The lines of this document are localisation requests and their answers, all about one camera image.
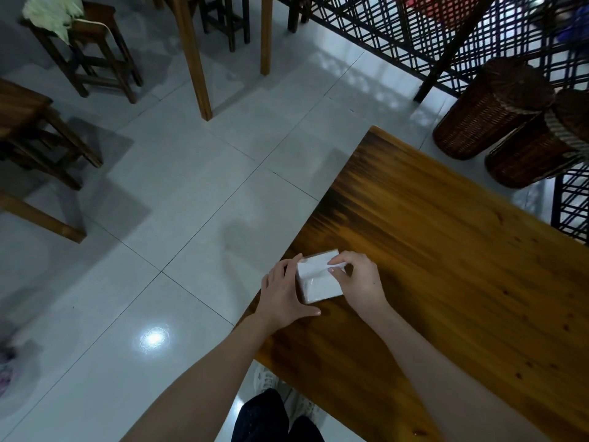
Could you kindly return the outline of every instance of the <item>black lattice partition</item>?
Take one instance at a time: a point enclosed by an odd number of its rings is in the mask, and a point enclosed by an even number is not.
[[[291,31],[302,12],[422,79],[419,102],[433,86],[459,96],[496,56],[521,57],[556,87],[588,88],[589,0],[279,1]]]
[[[589,164],[556,177],[551,225],[589,246]]]

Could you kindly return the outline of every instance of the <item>brown woven basket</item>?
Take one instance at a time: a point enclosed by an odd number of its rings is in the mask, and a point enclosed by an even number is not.
[[[448,156],[468,160],[549,107],[554,90],[532,66],[499,57],[482,66],[433,131]]]
[[[582,162],[589,154],[587,143],[589,93],[564,89],[549,111],[493,149],[485,165],[497,182],[523,188]]]

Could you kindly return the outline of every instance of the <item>white sneaker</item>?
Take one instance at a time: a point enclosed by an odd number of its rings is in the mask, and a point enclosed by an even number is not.
[[[298,401],[294,410],[295,413],[291,417],[291,422],[294,423],[300,416],[307,416],[317,427],[326,415],[324,410],[302,394],[298,395]]]
[[[264,391],[278,386],[278,377],[267,367],[258,364],[254,373],[254,395],[263,393]]]

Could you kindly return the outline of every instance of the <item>pant leg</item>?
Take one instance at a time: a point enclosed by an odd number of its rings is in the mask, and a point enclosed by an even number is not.
[[[269,389],[241,407],[231,442],[283,442],[288,432],[289,417],[280,394]]]
[[[309,417],[300,416],[294,422],[289,433],[289,442],[324,442],[319,429]]]

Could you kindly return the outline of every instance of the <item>hand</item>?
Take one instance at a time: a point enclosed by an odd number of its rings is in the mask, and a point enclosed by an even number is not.
[[[329,272],[339,282],[348,304],[362,319],[381,307],[387,306],[387,298],[380,283],[376,263],[368,259],[365,254],[342,251],[328,265],[347,262],[354,266],[351,276],[338,267],[329,268]]]
[[[255,315],[266,323],[269,334],[304,316],[321,315],[319,308],[301,304],[296,296],[295,274],[302,257],[298,254],[281,260],[261,280],[260,303]]]

